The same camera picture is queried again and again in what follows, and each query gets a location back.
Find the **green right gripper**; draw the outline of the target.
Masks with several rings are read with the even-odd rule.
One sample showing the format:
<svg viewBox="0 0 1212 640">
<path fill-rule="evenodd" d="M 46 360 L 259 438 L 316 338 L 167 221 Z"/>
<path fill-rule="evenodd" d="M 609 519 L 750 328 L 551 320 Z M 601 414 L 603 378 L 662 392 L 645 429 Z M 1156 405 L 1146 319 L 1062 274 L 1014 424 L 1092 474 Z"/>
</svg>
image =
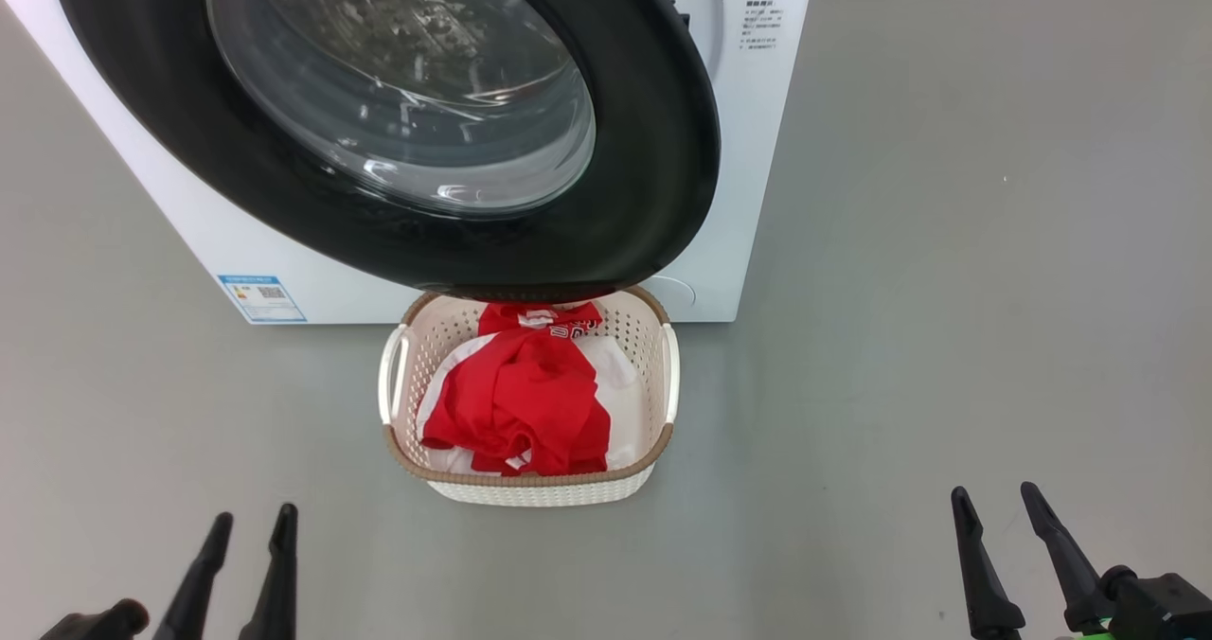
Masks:
<svg viewBox="0 0 1212 640">
<path fill-rule="evenodd" d="M 1022 482 L 1027 518 L 1044 541 L 1060 585 L 1065 607 L 1063 619 L 1074 640 L 1111 640 L 1105 623 L 1114 605 L 1098 587 L 1099 575 L 1074 541 L 1069 528 L 1044 498 L 1034 482 Z M 1019 639 L 1025 616 L 1008 600 L 983 545 L 984 528 L 973 502 L 962 486 L 951 490 L 951 512 L 957 545 L 967 623 L 973 639 Z"/>
</svg>

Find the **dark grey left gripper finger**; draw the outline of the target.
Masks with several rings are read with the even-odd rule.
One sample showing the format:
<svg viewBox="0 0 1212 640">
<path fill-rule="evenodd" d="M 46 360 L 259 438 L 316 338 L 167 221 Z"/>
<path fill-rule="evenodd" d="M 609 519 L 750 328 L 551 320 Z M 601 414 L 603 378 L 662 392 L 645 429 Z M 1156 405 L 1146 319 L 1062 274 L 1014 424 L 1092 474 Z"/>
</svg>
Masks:
<svg viewBox="0 0 1212 640">
<path fill-rule="evenodd" d="M 278 510 L 268 543 L 270 562 L 261 584 L 255 615 L 239 632 L 239 639 L 297 638 L 297 536 L 298 510 L 284 503 Z"/>
<path fill-rule="evenodd" d="M 216 516 L 152 639 L 202 639 L 208 600 L 216 576 L 225 562 L 233 522 L 230 512 Z"/>
</svg>

